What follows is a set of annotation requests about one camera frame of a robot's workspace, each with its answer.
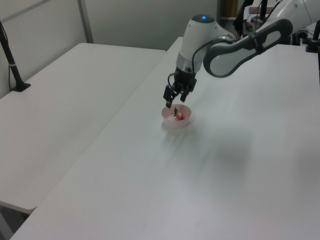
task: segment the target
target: black mount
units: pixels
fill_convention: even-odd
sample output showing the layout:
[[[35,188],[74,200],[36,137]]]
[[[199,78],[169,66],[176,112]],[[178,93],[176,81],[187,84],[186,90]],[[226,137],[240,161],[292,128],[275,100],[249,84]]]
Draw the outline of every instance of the black mount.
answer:
[[[307,46],[305,48],[305,51],[308,53],[316,53],[319,54],[319,46],[320,46],[320,41],[319,41],[319,33],[320,33],[320,21],[316,22],[313,37],[307,39]]]
[[[13,74],[15,82],[16,82],[16,85],[12,89],[12,91],[22,92],[25,89],[27,89],[28,87],[30,87],[31,85],[29,83],[25,83],[21,79],[16,62],[15,62],[14,57],[12,56],[11,50],[9,48],[8,39],[6,37],[5,29],[4,29],[1,21],[0,21],[0,42],[1,42],[4,54],[6,56],[6,59],[8,60],[9,66],[11,68],[12,74]]]

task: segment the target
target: table surface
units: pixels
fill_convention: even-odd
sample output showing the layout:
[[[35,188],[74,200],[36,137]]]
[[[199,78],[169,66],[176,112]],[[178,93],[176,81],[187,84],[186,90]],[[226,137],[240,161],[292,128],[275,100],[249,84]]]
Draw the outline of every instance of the table surface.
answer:
[[[165,51],[81,43],[0,100],[0,205],[31,213]]]
[[[278,45],[226,78],[201,68],[190,124],[170,129],[162,97],[181,44],[12,240],[319,239],[317,55]]]

